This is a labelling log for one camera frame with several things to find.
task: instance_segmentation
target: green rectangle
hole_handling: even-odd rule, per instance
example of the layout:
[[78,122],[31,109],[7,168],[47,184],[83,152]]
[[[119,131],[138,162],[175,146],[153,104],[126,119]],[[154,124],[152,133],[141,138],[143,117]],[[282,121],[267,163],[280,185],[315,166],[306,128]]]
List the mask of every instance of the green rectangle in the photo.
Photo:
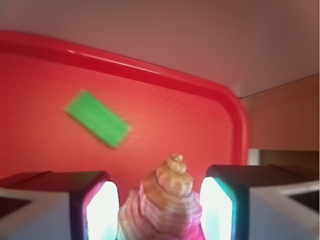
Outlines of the green rectangle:
[[87,91],[82,92],[66,111],[112,148],[118,147],[130,131],[125,121]]

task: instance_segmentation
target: orange shell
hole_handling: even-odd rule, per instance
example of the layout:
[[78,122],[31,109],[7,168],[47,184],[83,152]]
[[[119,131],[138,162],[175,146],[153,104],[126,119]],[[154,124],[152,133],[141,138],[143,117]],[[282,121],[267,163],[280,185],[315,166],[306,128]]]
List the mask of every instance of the orange shell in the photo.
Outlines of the orange shell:
[[133,188],[118,214],[117,239],[202,239],[202,207],[186,170],[175,154]]

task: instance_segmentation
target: tray rim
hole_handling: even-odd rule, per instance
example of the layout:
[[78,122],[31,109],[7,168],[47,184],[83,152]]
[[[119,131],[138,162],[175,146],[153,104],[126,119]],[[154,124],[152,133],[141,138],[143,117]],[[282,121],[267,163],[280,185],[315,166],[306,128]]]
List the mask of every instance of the tray rim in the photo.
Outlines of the tray rim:
[[247,113],[239,98],[220,83],[78,43],[25,32],[0,30],[0,53],[52,61],[216,101],[225,108],[233,123],[231,164],[248,164]]

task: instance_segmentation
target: red surface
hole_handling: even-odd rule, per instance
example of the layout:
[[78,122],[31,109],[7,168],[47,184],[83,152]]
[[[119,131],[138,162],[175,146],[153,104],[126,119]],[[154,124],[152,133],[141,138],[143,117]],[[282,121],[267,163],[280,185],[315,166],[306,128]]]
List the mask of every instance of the red surface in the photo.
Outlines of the red surface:
[[[64,111],[81,89],[133,128],[118,149]],[[173,153],[197,192],[210,165],[247,163],[247,117],[226,87],[73,43],[0,32],[0,102],[0,178],[103,170],[123,203]]]

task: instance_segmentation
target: wooden wall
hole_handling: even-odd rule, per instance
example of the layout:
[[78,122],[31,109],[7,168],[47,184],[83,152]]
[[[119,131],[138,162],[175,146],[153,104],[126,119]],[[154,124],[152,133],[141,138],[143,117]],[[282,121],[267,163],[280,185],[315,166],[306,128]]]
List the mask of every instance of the wooden wall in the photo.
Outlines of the wooden wall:
[[319,74],[241,99],[250,147],[319,151]]

